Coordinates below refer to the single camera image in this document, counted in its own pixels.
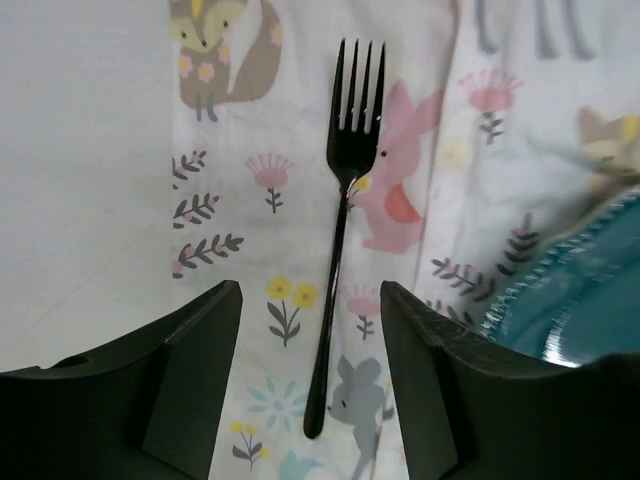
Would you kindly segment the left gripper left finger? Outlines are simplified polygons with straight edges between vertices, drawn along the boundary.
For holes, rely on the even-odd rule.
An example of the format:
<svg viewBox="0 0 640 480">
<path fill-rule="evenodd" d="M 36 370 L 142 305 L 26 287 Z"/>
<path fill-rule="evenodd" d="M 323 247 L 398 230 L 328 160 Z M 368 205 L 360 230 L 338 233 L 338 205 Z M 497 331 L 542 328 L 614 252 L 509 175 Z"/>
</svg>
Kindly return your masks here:
<svg viewBox="0 0 640 480">
<path fill-rule="evenodd" d="M 239 330 L 224 281 L 49 368 L 1 376 L 5 479 L 204 479 Z"/>
</svg>

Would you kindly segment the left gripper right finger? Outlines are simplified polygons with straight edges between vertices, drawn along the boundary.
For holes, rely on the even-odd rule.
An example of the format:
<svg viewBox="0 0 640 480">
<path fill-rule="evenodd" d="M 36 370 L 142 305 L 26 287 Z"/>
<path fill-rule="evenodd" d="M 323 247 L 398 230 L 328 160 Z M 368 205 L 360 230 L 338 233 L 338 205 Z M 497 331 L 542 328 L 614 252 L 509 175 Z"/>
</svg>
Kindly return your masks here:
<svg viewBox="0 0 640 480">
<path fill-rule="evenodd" d="M 638 477 L 637 354 L 560 366 L 485 339 L 398 283 L 380 295 L 412 479 Z"/>
</svg>

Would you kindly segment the teal scalloped plate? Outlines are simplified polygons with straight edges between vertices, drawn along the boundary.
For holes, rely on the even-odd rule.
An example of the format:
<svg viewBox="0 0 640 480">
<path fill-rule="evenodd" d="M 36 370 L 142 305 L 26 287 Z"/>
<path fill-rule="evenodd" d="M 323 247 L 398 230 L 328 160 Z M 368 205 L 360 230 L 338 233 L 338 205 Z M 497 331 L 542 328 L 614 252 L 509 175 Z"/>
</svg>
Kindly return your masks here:
<svg viewBox="0 0 640 480">
<path fill-rule="evenodd" d="M 605 201 L 491 298 L 478 331 L 571 368 L 639 351 L 639 189 Z"/>
</svg>

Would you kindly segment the animal print cloth placemat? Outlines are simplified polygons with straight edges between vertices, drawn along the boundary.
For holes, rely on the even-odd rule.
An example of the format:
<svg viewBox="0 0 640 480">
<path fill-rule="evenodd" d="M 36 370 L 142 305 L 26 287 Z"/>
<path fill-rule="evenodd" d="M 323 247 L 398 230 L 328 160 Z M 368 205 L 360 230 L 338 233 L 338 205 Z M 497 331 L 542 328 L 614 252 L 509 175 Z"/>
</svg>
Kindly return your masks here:
<svg viewBox="0 0 640 480">
<path fill-rule="evenodd" d="M 173 1 L 179 298 L 243 306 L 209 475 L 404 479 L 380 286 L 477 321 L 639 160 L 635 1 Z M 328 394 L 303 432 L 339 185 L 335 62 L 386 68 L 379 153 L 352 188 Z"/>
</svg>

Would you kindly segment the black fork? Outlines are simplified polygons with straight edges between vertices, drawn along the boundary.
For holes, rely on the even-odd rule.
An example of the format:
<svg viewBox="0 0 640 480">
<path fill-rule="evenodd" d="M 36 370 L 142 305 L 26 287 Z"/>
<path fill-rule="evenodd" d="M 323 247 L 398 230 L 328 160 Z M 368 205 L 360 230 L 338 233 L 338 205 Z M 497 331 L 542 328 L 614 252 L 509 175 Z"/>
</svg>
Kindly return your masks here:
<svg viewBox="0 0 640 480">
<path fill-rule="evenodd" d="M 341 41 L 331 98 L 326 160 L 338 181 L 340 200 L 322 325 L 304 413 L 303 432 L 310 440 L 318 438 L 324 426 L 331 337 L 349 211 L 349 194 L 356 181 L 369 173 L 374 165 L 381 128 L 386 47 L 381 47 L 378 70 L 373 74 L 371 72 L 373 46 L 368 46 L 360 98 L 356 97 L 358 49 L 359 44 L 355 43 L 349 75 L 348 96 L 343 99 L 346 41 Z"/>
</svg>

